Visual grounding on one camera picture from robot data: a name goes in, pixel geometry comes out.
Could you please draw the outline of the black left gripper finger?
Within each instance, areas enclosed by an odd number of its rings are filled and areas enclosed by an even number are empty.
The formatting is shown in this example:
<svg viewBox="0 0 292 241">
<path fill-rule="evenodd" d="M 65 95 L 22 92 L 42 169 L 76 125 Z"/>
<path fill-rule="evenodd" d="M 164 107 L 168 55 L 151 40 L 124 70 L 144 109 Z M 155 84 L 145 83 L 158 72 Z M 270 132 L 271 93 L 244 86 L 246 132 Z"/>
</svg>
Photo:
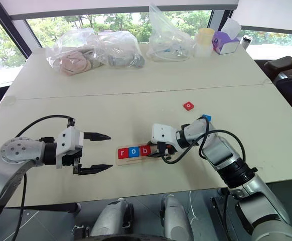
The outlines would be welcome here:
<svg viewBox="0 0 292 241">
<path fill-rule="evenodd" d="M 97 173 L 105 171 L 111 167 L 113 167 L 113 165 L 108 165 L 108 164 L 92 165 L 89 168 L 82 168 L 81 166 L 79 166 L 78 167 L 78 175 L 97 174 Z"/>
<path fill-rule="evenodd" d="M 101 133 L 84 132 L 83 139 L 90 141 L 106 141 L 111 140 L 111 137 Z"/>
</svg>

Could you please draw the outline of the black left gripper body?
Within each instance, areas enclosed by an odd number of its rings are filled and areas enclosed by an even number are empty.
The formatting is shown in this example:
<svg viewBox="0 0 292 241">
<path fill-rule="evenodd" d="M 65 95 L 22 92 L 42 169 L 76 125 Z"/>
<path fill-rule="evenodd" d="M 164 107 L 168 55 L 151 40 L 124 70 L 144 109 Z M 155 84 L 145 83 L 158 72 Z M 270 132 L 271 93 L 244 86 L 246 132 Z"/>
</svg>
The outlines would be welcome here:
<svg viewBox="0 0 292 241">
<path fill-rule="evenodd" d="M 73 166 L 73 174 L 80 174 L 81 163 L 80 159 L 82 157 L 82 150 L 77 151 L 74 154 L 66 154 L 62 157 L 62 166 Z"/>
</svg>

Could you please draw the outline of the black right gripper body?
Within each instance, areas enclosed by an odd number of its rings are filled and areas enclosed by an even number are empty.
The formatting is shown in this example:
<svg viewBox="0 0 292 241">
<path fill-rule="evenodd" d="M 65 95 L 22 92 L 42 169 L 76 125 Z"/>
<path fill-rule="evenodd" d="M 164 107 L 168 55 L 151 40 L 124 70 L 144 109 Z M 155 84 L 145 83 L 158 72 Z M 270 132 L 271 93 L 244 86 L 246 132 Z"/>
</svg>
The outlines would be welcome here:
<svg viewBox="0 0 292 241">
<path fill-rule="evenodd" d="M 161 158 L 164 161 L 171 161 L 172 155 L 174 155 L 176 152 L 176 149 L 172 145 L 168 145 L 166 143 L 161 144 Z"/>
</svg>

